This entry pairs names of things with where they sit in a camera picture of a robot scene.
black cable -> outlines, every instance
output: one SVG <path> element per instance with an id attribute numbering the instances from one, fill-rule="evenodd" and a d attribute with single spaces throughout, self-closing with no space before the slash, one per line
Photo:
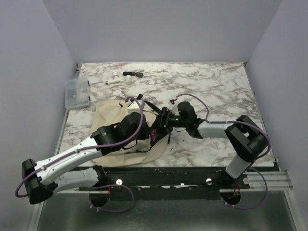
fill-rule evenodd
<path id="1" fill-rule="evenodd" d="M 183 129 L 183 130 L 181 130 L 181 131 L 178 131 L 177 128 L 174 128 L 174 130 L 175 130 L 176 132 L 178 132 L 178 133 L 185 131 L 185 129 Z"/>

gray metal surface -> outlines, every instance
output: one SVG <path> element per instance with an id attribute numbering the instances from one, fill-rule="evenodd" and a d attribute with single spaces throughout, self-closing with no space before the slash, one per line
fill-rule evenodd
<path id="1" fill-rule="evenodd" d="M 239 205 L 258 203 L 264 192 L 243 192 Z M 127 206 L 112 202 L 109 208 Z M 44 203 L 38 231 L 295 231 L 284 192 L 270 192 L 255 210 L 241 211 L 221 201 L 138 201 L 126 213 L 89 209 L 87 193 L 60 193 Z"/>
<path id="2" fill-rule="evenodd" d="M 242 189 L 245 191 L 265 191 L 265 184 L 260 175 L 256 172 L 247 172 L 246 182 L 249 183 L 249 189 Z M 289 191 L 293 190 L 293 186 L 288 172 L 262 172 L 269 191 Z M 220 192 L 232 192 L 233 189 L 221 189 Z"/>

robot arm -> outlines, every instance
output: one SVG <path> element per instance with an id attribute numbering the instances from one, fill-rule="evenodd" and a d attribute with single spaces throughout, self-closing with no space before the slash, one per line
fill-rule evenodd
<path id="1" fill-rule="evenodd" d="M 152 128 L 162 128 L 171 132 L 174 127 L 181 127 L 185 128 L 194 138 L 229 139 L 237 155 L 223 173 L 228 178 L 227 180 L 237 179 L 247 167 L 253 164 L 257 156 L 267 146 L 266 139 L 252 128 L 235 124 L 209 124 L 197 118 L 194 108 L 189 102 L 181 102 L 178 105 L 178 110 L 180 115 L 175 115 L 163 107 Z M 140 120 L 140 113 L 132 112 L 118 124 L 100 127 L 83 142 L 63 153 L 37 162 L 32 159 L 24 161 L 22 164 L 23 179 L 30 203 L 40 203 L 50 198 L 54 193 L 66 189 L 108 184 L 108 179 L 100 166 L 80 171 L 72 171 L 72 169 L 89 160 L 125 147 L 131 140 L 122 141 L 134 134 L 140 125 Z M 241 116 L 238 120 L 256 126 L 247 116 Z M 141 129 L 134 139 L 137 139 L 138 136 L 144 137 L 150 132 L 151 130 L 144 119 L 141 122 Z M 104 148 L 97 148 L 98 145 L 104 145 Z"/>

black strap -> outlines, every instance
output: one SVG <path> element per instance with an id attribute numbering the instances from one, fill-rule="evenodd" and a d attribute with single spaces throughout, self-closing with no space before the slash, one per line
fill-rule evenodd
<path id="1" fill-rule="evenodd" d="M 144 100 L 144 102 L 153 109 L 153 111 L 157 112 L 158 114 L 160 113 L 160 109 L 156 107 L 154 104 L 150 103 L 149 101 Z"/>
<path id="2" fill-rule="evenodd" d="M 122 147 L 122 149 L 123 149 L 123 150 L 128 150 L 128 149 L 131 149 L 131 148 L 135 147 L 137 144 L 138 144 L 138 141 L 137 141 L 137 139 L 136 139 L 136 143 L 135 143 L 134 146 L 131 146 L 131 147 L 129 147 L 129 148 Z"/>

metal floor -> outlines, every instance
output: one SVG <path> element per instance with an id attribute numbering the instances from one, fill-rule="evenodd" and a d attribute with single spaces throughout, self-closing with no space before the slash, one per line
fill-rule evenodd
<path id="1" fill-rule="evenodd" d="M 257 204 L 264 192 L 243 192 L 239 205 Z M 117 209 L 128 202 L 110 202 Z M 38 231 L 295 231 L 283 192 L 270 192 L 254 210 L 221 201 L 137 201 L 126 213 L 90 209 L 87 193 L 58 193 L 44 203 Z"/>

